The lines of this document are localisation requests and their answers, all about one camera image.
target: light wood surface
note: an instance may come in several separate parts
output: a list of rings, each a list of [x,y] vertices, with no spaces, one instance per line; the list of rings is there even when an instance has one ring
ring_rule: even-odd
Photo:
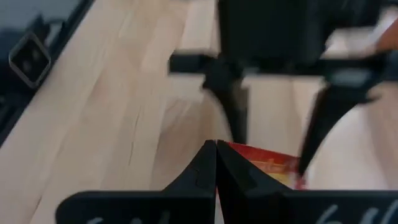
[[[54,223],[61,200],[81,190],[162,189],[204,140],[228,140],[203,77],[167,76],[174,49],[218,48],[214,8],[212,0],[96,0],[0,150],[0,223]],[[297,155],[320,81],[244,84],[249,144]],[[366,115],[356,108],[333,129],[310,188],[388,188]]]

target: black plastic part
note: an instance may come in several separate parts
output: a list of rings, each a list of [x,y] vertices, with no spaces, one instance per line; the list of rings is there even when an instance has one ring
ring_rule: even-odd
[[[276,58],[253,60],[248,67],[256,68],[259,75],[288,75],[288,76],[316,76],[324,77],[331,72],[344,68],[368,69],[381,74],[386,65],[389,54],[376,54],[365,58],[346,59],[319,59],[314,63],[292,63]],[[398,81],[398,75],[391,76],[391,80]]]
[[[215,199],[163,192],[82,192],[62,202],[58,224],[214,223]]]
[[[398,223],[398,192],[308,190],[283,192],[283,223]]]
[[[210,89],[210,91],[223,107],[233,142],[246,144],[248,141],[248,89],[240,88],[238,90],[239,97],[235,96],[232,90],[221,91]],[[241,101],[244,103],[242,108],[238,105],[238,98],[242,98]]]
[[[234,61],[312,63],[337,28],[374,26],[381,0],[219,0],[221,52]]]
[[[205,54],[172,54],[169,58],[169,71],[175,73],[204,73],[206,66],[215,58]]]
[[[366,94],[337,86],[328,86],[318,93],[298,165],[300,175],[304,174],[330,130],[347,112],[364,102]]]
[[[29,98],[16,93],[0,97],[0,146],[29,104]]]

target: black mount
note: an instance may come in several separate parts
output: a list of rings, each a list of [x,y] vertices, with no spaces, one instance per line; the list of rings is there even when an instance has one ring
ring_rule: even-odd
[[[163,191],[82,192],[58,207],[58,224],[397,223],[396,191],[291,190],[223,141],[206,141]]]
[[[302,0],[296,2],[299,7],[291,7],[291,1],[284,0],[219,0],[221,53],[212,57],[214,53],[175,52],[169,60],[169,72],[205,74],[203,88],[222,105],[233,141],[240,144],[247,142],[248,90],[241,87],[245,71],[325,77],[302,146],[298,172],[303,175],[334,125],[356,105],[375,100],[367,97],[372,87],[383,81],[398,81],[396,52],[358,59],[319,59],[336,28],[376,23],[381,2],[364,2],[361,6],[356,1],[312,5],[313,1]]]

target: wood grain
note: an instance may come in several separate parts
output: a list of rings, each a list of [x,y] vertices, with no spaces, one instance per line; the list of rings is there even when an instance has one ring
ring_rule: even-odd
[[[392,189],[398,189],[396,173],[398,171],[397,127],[398,88],[395,83],[377,86],[374,94],[381,96],[377,102],[369,105],[368,116],[375,155],[381,162],[386,181]]]
[[[203,76],[167,76],[174,49],[219,49],[216,20],[214,0],[96,0],[0,150],[0,223],[54,223],[57,205],[81,190],[162,189],[205,139],[229,140],[220,106],[200,90]],[[320,81],[244,85],[249,144],[297,155]],[[356,108],[330,133],[311,187],[389,187],[383,168],[396,171],[396,154],[375,147],[392,151],[395,137],[384,133],[395,119],[367,112]]]

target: red snack bag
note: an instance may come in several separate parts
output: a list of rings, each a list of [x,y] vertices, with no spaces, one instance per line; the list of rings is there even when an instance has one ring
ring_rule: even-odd
[[[305,188],[305,180],[298,178],[298,157],[243,144],[229,143],[229,146],[280,183],[291,189]]]

